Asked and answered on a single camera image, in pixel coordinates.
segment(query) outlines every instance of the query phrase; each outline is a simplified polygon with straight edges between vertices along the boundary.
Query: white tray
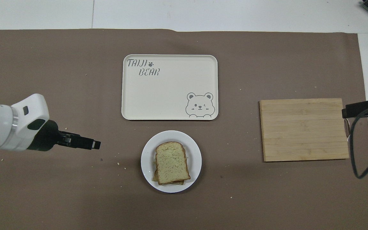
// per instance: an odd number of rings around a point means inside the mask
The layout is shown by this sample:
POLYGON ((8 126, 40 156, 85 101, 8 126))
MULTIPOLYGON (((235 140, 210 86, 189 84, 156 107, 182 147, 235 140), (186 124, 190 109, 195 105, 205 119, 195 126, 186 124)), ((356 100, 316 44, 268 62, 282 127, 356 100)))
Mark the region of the white tray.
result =
POLYGON ((211 55, 131 54, 123 61, 121 114, 128 120, 213 120, 218 63, 211 55))

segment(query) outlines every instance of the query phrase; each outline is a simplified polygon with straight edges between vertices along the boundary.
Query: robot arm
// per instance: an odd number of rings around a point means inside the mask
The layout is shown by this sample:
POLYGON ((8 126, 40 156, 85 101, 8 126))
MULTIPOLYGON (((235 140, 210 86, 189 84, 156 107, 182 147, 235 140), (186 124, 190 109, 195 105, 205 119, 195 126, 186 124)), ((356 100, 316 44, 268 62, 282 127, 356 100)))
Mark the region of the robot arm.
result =
POLYGON ((99 149, 100 142, 58 130, 49 120, 45 98, 33 94, 12 106, 0 105, 0 149, 50 150, 55 144, 82 149, 99 149))

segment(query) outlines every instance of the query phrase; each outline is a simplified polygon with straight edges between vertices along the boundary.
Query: bear drawing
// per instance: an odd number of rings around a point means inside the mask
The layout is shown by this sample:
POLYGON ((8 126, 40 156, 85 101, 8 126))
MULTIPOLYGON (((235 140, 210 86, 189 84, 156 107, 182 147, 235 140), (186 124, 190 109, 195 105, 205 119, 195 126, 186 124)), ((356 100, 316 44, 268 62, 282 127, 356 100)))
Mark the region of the bear drawing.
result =
POLYGON ((188 104, 185 111, 190 118, 210 118, 214 114, 215 108, 212 105, 212 94, 195 95, 189 93, 187 95, 188 104))

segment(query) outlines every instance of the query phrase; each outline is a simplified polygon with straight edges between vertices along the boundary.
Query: white table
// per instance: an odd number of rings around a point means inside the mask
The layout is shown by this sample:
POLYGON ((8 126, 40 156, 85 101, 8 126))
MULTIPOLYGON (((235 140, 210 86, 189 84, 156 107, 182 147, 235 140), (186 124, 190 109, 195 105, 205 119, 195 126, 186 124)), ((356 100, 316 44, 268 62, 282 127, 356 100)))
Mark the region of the white table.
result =
POLYGON ((0 0, 0 29, 173 29, 175 31, 359 34, 368 100, 368 12, 360 0, 0 0))

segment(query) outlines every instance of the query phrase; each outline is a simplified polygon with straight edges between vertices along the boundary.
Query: black cable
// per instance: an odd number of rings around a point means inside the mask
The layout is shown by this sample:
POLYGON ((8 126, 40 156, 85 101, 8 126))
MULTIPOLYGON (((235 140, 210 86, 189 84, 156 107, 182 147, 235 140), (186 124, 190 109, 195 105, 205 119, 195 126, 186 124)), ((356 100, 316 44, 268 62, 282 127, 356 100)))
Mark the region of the black cable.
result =
POLYGON ((368 113, 368 109, 365 109, 364 111, 359 113, 359 115, 357 115, 357 117, 355 118, 355 121, 353 121, 352 128, 350 129, 350 135, 349 135, 350 159, 352 161, 353 172, 355 173, 355 176, 358 179, 362 179, 365 175, 367 175, 368 166, 361 175, 358 175, 357 169, 356 169, 356 163, 355 163, 355 154, 354 154, 354 151, 353 151, 354 130, 355 130, 355 125, 359 121, 359 119, 362 118, 367 113, 368 113))

